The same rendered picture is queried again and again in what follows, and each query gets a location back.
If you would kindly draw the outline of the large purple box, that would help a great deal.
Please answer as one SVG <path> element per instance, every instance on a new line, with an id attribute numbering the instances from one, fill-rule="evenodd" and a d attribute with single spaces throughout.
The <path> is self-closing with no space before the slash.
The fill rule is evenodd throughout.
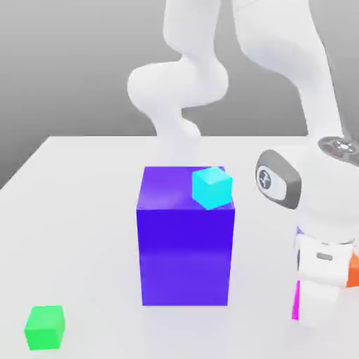
<path id="1" fill-rule="evenodd" d="M 192 198 L 192 173 L 204 168 L 144 168 L 136 215 L 145 306 L 228 304 L 235 206 L 206 210 Z"/>

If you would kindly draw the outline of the small green cube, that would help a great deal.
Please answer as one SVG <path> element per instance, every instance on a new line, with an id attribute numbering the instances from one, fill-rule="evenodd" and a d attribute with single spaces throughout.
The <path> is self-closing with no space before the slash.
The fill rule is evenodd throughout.
<path id="1" fill-rule="evenodd" d="M 65 333 L 65 323 L 62 306 L 33 306 L 24 328 L 29 350 L 59 349 Z"/>

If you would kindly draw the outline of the small cyan cube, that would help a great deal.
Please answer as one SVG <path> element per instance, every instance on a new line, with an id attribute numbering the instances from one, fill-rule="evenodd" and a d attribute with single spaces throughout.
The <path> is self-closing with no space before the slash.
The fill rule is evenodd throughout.
<path id="1" fill-rule="evenodd" d="M 220 167 L 194 171 L 191 176 L 192 198 L 206 210 L 232 202 L 233 177 Z"/>

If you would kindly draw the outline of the small magenta cube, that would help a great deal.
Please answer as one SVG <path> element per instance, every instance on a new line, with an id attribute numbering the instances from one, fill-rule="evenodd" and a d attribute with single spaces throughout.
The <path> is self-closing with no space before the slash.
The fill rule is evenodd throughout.
<path id="1" fill-rule="evenodd" d="M 296 283 L 294 301 L 292 305 L 292 319 L 299 320 L 299 293 L 300 293 L 300 281 Z"/>

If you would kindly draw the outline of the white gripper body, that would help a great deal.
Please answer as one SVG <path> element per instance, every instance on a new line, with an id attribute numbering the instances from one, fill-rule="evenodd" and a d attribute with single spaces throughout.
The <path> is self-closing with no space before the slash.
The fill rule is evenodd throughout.
<path id="1" fill-rule="evenodd" d="M 353 254 L 353 241 L 329 243 L 312 237 L 298 237 L 298 272 L 301 280 L 345 287 Z"/>

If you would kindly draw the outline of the small orange cube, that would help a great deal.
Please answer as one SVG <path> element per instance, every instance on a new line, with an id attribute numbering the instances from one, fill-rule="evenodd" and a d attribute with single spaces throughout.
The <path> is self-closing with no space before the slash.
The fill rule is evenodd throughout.
<path id="1" fill-rule="evenodd" d="M 349 268 L 347 287 L 359 287 L 359 256 L 353 252 Z"/>

